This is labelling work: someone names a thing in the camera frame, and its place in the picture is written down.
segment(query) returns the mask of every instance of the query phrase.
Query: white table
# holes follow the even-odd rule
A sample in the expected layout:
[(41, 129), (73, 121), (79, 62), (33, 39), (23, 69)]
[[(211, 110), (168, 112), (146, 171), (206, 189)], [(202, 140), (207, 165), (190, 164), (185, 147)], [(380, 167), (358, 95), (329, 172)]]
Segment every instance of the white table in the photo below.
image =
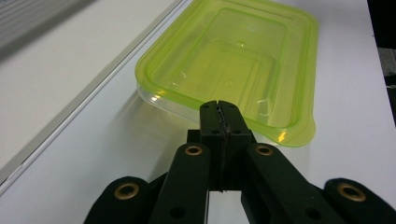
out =
[[(396, 207), (396, 131), (366, 1), (282, 2), (311, 12), (320, 29), (317, 132), (305, 147), (280, 149), (309, 182), (323, 187), (331, 178), (354, 179)], [(187, 129), (198, 124), (139, 98), (138, 55), (124, 60), (35, 152), (0, 198), (0, 223), (81, 223), (114, 179), (151, 181), (167, 171)], [(239, 195), (211, 193), (209, 223), (247, 223)]]

